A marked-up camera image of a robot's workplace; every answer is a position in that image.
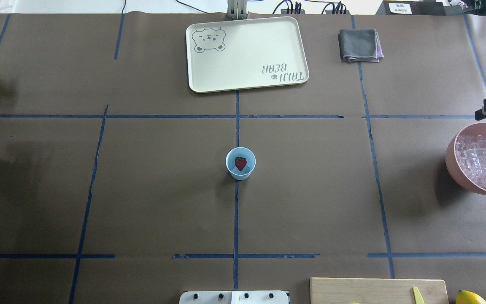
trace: bear face illustration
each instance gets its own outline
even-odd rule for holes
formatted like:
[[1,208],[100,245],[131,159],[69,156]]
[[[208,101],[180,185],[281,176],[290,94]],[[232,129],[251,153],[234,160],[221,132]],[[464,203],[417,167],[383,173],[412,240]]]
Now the bear face illustration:
[[198,53],[204,52],[205,50],[217,50],[219,52],[223,51],[224,38],[226,33],[219,28],[203,29],[201,31],[194,31],[192,33],[192,39],[196,46],[194,50]]

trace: wooden cutting board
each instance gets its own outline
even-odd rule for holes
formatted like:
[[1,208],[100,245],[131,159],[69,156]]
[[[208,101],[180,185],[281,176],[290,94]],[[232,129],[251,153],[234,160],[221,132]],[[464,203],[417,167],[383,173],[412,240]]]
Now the wooden cutting board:
[[311,304],[415,304],[413,287],[425,304],[449,304],[443,280],[311,277]]

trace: strawberry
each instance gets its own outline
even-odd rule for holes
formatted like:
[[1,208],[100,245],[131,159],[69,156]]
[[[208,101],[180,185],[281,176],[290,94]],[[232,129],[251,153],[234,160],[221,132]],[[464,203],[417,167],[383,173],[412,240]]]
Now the strawberry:
[[244,157],[236,157],[235,158],[235,167],[237,167],[237,169],[239,171],[243,171],[243,168],[245,168],[245,166],[247,165],[247,159],[244,158]]

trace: blue cup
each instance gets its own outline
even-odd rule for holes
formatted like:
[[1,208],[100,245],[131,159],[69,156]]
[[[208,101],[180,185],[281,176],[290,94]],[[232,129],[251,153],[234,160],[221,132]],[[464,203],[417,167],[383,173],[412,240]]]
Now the blue cup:
[[[247,164],[241,171],[235,166],[236,157],[244,157],[247,160]],[[226,169],[228,169],[228,172],[230,172],[232,177],[238,181],[243,181],[243,179],[249,177],[254,170],[254,166],[256,166],[256,157],[254,156],[254,153],[247,148],[233,148],[228,152],[228,155],[226,155]]]

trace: gray cloth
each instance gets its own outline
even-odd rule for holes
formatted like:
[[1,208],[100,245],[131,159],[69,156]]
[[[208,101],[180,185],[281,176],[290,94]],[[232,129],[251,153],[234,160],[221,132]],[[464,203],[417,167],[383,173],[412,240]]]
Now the gray cloth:
[[376,29],[343,29],[339,33],[339,44],[341,57],[348,62],[380,62],[380,58],[383,58],[380,37]]

